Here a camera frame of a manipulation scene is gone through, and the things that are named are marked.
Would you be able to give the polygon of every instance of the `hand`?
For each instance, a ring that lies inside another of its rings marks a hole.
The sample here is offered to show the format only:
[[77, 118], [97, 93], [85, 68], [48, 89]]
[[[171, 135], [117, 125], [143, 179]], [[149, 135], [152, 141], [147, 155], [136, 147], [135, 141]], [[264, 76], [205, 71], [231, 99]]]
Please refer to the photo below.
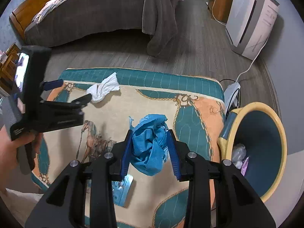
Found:
[[33, 142], [33, 149], [38, 154], [42, 142], [42, 133], [35, 136], [34, 133], [26, 133], [20, 138], [11, 141], [5, 126], [0, 131], [0, 191], [5, 193], [6, 181], [10, 172], [17, 167], [17, 148]]

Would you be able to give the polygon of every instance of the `wooden furniture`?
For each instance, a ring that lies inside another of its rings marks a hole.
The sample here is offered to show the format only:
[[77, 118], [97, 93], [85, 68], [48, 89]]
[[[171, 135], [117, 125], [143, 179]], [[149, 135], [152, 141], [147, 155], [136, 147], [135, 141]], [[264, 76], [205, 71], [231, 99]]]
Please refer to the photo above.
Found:
[[50, 0], [25, 0], [9, 15], [13, 27], [23, 40], [25, 29], [48, 1]]
[[[215, 1], [214, 7], [213, 7], [213, 15], [214, 15], [215, 19], [217, 19], [218, 21], [227, 23], [232, 1], [233, 0], [216, 0]], [[212, 12], [211, 12], [213, 3], [214, 3], [214, 0], [209, 0], [209, 2], [208, 2], [208, 9], [211, 13], [212, 19], [214, 19], [212, 16]]]
[[0, 87], [7, 93], [11, 92], [13, 86], [16, 72], [14, 61], [19, 58], [17, 55], [19, 52], [20, 49], [15, 43], [13, 43], [5, 52], [7, 55], [6, 61], [3, 64], [0, 63]]

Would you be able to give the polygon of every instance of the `crumpled blue cloth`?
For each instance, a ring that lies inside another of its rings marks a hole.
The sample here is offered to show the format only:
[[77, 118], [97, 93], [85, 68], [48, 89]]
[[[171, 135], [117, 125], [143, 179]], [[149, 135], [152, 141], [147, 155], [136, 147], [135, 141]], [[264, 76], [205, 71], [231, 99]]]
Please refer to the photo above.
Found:
[[131, 164], [140, 172], [154, 176], [159, 173], [168, 158], [167, 118], [165, 115], [149, 114], [134, 128], [130, 117], [130, 129], [133, 131], [133, 154]]

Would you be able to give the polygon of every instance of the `rug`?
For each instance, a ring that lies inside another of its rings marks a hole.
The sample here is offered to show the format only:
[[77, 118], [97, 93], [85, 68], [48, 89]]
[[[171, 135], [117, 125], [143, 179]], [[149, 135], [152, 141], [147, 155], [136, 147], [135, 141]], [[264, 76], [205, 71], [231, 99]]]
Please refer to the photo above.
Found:
[[[224, 96], [214, 79], [122, 68], [67, 69], [59, 77], [64, 80], [63, 86], [54, 89], [48, 100], [70, 102], [113, 72], [117, 73], [120, 91], [109, 93], [97, 104], [89, 103], [83, 109], [84, 125], [44, 133], [32, 172], [33, 181], [43, 190], [76, 159], [77, 152], [79, 161], [93, 161], [123, 141], [129, 116], [136, 125], [147, 114], [164, 114], [177, 140], [205, 159], [219, 162], [216, 140], [224, 125]], [[155, 176], [146, 176], [131, 164], [128, 173], [134, 180], [126, 207], [115, 206], [118, 227], [171, 228], [182, 224], [188, 182], [176, 180], [170, 159]], [[210, 195], [213, 203], [212, 181]], [[88, 225], [89, 203], [85, 214]]]

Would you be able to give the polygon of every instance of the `wooden floor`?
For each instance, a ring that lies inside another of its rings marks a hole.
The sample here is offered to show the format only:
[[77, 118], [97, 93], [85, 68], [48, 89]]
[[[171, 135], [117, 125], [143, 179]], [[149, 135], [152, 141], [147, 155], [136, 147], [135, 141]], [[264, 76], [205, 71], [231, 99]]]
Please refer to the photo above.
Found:
[[[149, 35], [141, 30], [98, 33], [53, 48], [46, 80], [59, 77], [66, 68], [125, 67], [170, 74], [235, 80], [251, 61], [232, 52], [225, 27], [210, 18], [206, 0], [184, 0], [176, 8], [178, 34], [158, 57], [149, 56]], [[231, 82], [222, 82], [223, 88]], [[240, 77], [244, 106], [260, 101], [274, 108], [273, 91], [259, 61]]]

